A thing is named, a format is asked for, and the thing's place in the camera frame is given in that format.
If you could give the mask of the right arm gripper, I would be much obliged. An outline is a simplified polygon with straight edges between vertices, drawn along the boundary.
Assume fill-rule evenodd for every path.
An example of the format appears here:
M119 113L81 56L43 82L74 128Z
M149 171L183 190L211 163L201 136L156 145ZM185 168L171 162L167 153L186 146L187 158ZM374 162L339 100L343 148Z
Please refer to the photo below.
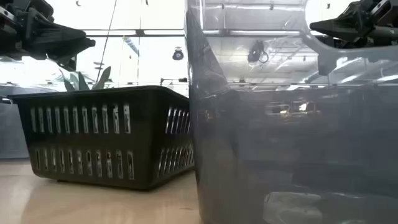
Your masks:
M330 36L323 38L330 47L369 47L364 37L373 46L398 45L398 0L353 1L338 17L312 22L309 28Z

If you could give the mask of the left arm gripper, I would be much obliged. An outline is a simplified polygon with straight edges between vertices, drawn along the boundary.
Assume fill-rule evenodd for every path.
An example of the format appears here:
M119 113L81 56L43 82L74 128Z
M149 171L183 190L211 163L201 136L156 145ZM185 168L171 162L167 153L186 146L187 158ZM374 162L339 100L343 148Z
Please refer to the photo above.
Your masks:
M87 38L82 30L53 23L53 7L46 0L0 0L0 57L21 60L24 13L30 8L45 17L34 17L34 58L66 58L58 66L76 70L77 54L94 47L95 41Z

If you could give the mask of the green plant in white pot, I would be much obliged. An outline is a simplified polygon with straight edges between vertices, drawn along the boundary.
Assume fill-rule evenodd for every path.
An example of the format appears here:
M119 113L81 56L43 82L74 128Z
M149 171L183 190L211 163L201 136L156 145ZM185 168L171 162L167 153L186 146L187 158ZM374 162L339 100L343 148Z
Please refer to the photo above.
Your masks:
M86 91L86 90L102 90L105 86L105 83L109 80L111 74L111 66L104 69L102 74L99 76L99 79L89 87L88 83L85 80L85 76L81 72L76 72L77 77L71 82L71 79L65 78L63 76L63 84L66 91Z

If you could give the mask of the black slotted plastic basket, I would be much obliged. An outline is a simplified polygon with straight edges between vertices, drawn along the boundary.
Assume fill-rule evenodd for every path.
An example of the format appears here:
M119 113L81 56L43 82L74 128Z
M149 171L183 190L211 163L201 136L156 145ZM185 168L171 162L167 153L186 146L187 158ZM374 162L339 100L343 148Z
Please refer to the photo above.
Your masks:
M38 177L148 190L195 164L190 105L162 86L11 96Z

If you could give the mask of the smoke grey translucent bin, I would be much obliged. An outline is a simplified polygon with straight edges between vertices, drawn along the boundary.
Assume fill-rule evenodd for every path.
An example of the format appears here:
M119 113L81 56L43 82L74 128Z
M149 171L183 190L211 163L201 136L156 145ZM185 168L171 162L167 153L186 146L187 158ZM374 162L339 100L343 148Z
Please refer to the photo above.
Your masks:
M398 224L398 45L309 28L353 1L186 0L205 224Z

